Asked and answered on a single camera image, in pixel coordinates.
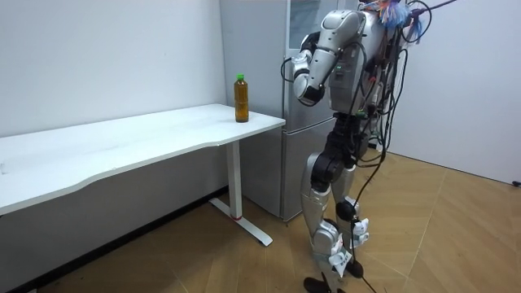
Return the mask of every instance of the desk surface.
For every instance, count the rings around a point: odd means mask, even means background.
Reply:
[[[284,124],[255,112],[237,123],[232,107],[213,104],[0,138],[0,215]]]

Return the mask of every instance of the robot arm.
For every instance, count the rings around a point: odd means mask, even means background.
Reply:
[[[322,31],[308,35],[293,63],[293,90],[306,106],[317,104],[325,82],[349,42],[361,38],[366,17],[359,11],[332,11],[322,21]]]

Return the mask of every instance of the silver refrigerator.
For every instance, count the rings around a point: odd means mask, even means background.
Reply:
[[[280,67],[285,58],[299,53],[302,39],[319,30],[327,13],[353,9],[355,3],[221,0],[228,104],[234,104],[236,75],[243,73],[250,110],[286,120],[283,129],[240,142],[243,195],[284,221],[301,212],[300,180],[306,160],[323,150],[335,120],[327,94],[317,106],[303,106],[291,84],[282,81]]]

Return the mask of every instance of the humanoid robot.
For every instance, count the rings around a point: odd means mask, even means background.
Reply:
[[[384,131],[381,120],[394,90],[401,36],[401,29],[382,25],[378,12],[332,11],[321,32],[308,35],[291,59],[296,97],[312,107],[329,91],[336,118],[324,151],[308,158],[301,183],[303,214],[323,278],[306,278],[308,292],[344,292],[346,272],[363,277],[353,248],[369,238],[369,220],[359,220],[358,198],[348,192],[371,135]],[[323,217],[331,193],[336,221]]]

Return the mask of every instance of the plastic bottle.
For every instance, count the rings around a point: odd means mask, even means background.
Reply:
[[[247,122],[247,83],[244,81],[244,75],[238,74],[237,81],[234,83],[235,91],[235,121]]]

